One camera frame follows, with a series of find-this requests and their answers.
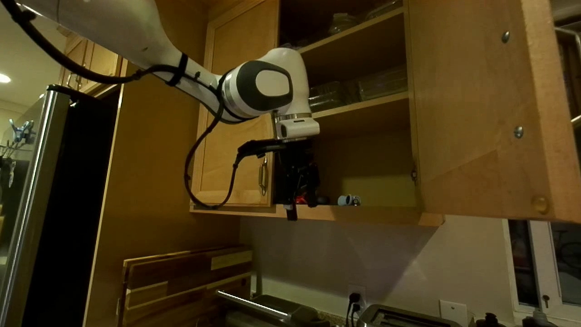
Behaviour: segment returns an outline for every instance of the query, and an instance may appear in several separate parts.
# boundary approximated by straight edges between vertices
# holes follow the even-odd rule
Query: ceiling
[[[64,50],[66,37],[55,24],[37,19],[35,26]],[[0,6],[0,73],[13,79],[11,84],[0,84],[0,113],[24,113],[50,84],[57,82],[59,71],[59,64],[39,50]]]

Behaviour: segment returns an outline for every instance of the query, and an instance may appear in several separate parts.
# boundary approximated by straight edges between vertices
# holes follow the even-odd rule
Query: wooden cabinet
[[[99,44],[93,44],[82,37],[70,37],[70,42],[64,53],[77,64],[95,73],[109,75],[109,77],[120,75],[122,59],[117,53],[111,53],[109,50]],[[99,91],[104,90],[102,84],[82,79],[66,68],[60,73],[59,84],[88,95],[97,95]]]
[[[473,215],[581,222],[580,160],[551,2],[405,0],[376,15],[378,4],[282,6],[282,46],[300,48],[311,86],[356,91],[315,113],[322,124],[315,150],[320,195],[331,206],[300,208],[300,219],[438,224],[440,215]],[[335,13],[360,22],[329,35]],[[376,84],[391,84],[387,77],[402,68],[407,88],[362,95],[365,81],[384,77]],[[251,139],[231,135],[238,144]],[[218,179],[198,170],[198,179],[229,179],[229,171]],[[340,195],[358,197],[362,206],[338,208]],[[208,213],[286,217],[277,204]]]
[[[208,26],[206,68],[213,73],[226,73],[242,62],[264,57],[278,44],[278,0],[244,0],[233,10],[213,19]],[[200,110],[198,135],[213,122],[208,110]],[[220,204],[229,190],[233,162],[238,148],[247,141],[273,139],[271,117],[228,126],[220,124],[202,144],[195,159],[193,191],[208,204]],[[240,164],[237,184],[228,206],[269,208],[273,159],[247,159]]]

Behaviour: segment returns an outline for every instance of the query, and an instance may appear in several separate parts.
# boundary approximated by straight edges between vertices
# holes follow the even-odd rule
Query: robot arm
[[[306,64],[293,50],[273,50],[226,75],[213,75],[168,39],[155,0],[21,0],[21,6],[119,53],[140,68],[177,66],[182,75],[157,73],[198,99],[226,124],[277,111],[280,141],[320,133],[311,117]]]

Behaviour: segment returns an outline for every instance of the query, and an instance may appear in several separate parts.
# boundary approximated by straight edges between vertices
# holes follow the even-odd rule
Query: stainless steel refrigerator
[[[50,88],[0,151],[0,326],[82,326],[119,91]]]

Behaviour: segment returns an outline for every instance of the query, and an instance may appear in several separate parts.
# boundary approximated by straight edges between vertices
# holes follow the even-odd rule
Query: wooden shelf
[[[438,228],[444,224],[444,217],[422,215],[420,208],[298,206],[297,210],[298,210],[298,220],[315,220],[315,222],[398,224],[398,226],[420,226],[420,228]],[[220,210],[220,211],[195,210],[193,213],[209,215],[209,217],[240,217],[240,219],[273,219],[273,220],[287,219],[287,211],[284,206],[275,206],[271,210]]]
[[[409,93],[326,110],[313,115],[322,126],[322,139],[371,131],[411,130]]]
[[[404,10],[395,10],[304,48],[309,79],[342,81],[405,64]]]

